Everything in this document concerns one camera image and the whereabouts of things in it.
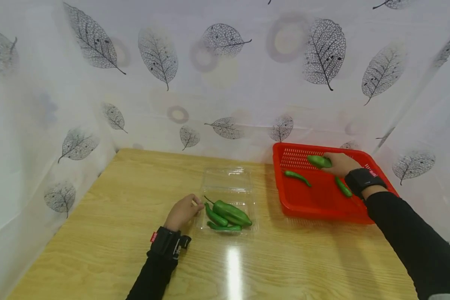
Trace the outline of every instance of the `table surface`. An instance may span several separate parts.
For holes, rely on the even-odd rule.
[[[174,203],[200,193],[206,168],[251,172],[258,230],[193,238],[165,292],[187,299],[417,299],[376,225],[287,218],[273,166],[122,149],[46,246],[9,300],[125,299]]]

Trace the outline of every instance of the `wrist strap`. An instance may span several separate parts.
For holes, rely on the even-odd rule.
[[[352,193],[362,200],[364,199],[362,191],[369,186],[380,185],[385,189],[387,188],[385,182],[376,173],[366,168],[350,171],[350,173],[345,176],[345,183]]]
[[[165,257],[165,259],[178,259],[180,249],[187,249],[191,238],[184,235],[181,236],[180,231],[170,231],[165,227],[158,228],[157,232],[152,235],[152,246],[150,251],[157,255]]]

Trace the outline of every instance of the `green pepper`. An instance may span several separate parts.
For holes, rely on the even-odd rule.
[[[286,177],[292,177],[292,178],[299,179],[299,180],[303,181],[304,183],[306,183],[307,186],[310,186],[310,187],[312,186],[310,184],[310,182],[308,182],[308,180],[305,177],[303,177],[302,175],[300,175],[300,174],[297,174],[297,173],[292,172],[292,171],[285,171],[284,173],[285,173]]]
[[[234,225],[234,226],[219,226],[211,221],[207,222],[208,227],[212,228],[213,230],[221,230],[221,231],[242,231],[242,227],[240,225]]]
[[[321,157],[319,155],[308,155],[307,159],[310,162],[310,164],[314,165],[314,167],[317,167],[319,169],[332,167],[332,161],[330,161],[330,159],[326,157]]]
[[[213,212],[212,209],[210,208],[210,205],[208,202],[205,202],[205,211],[207,212],[207,215],[210,218],[210,220],[212,220],[215,224],[217,224],[219,226],[227,226],[228,225],[227,219],[222,218],[219,215],[217,215],[215,212]]]
[[[210,201],[210,199],[207,198],[207,196],[204,195],[204,197],[209,202],[213,203],[212,201]],[[245,214],[235,206],[223,202],[222,200],[218,200],[213,203],[213,212],[215,212],[220,217],[227,219],[232,224],[240,225],[242,227],[252,225],[252,221],[250,221],[250,218],[247,214]]]
[[[352,192],[348,189],[348,186],[346,186],[339,177],[335,176],[335,183],[338,185],[338,188],[342,191],[343,195],[347,197],[353,196]]]

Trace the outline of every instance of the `fabric wall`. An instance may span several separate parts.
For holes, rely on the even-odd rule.
[[[450,240],[450,0],[375,2],[0,1],[0,299],[127,147],[380,145]]]

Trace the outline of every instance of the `hand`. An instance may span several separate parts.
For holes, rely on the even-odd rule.
[[[185,196],[175,203],[166,218],[164,227],[170,231],[179,231],[184,224],[187,224],[203,208],[205,208],[205,205],[203,205],[197,196],[194,194]]]
[[[332,173],[340,178],[345,177],[351,170],[362,167],[356,160],[349,157],[345,153],[327,152],[323,155],[323,157],[329,158],[330,161],[332,161],[332,167],[324,167],[322,170],[327,173]]]

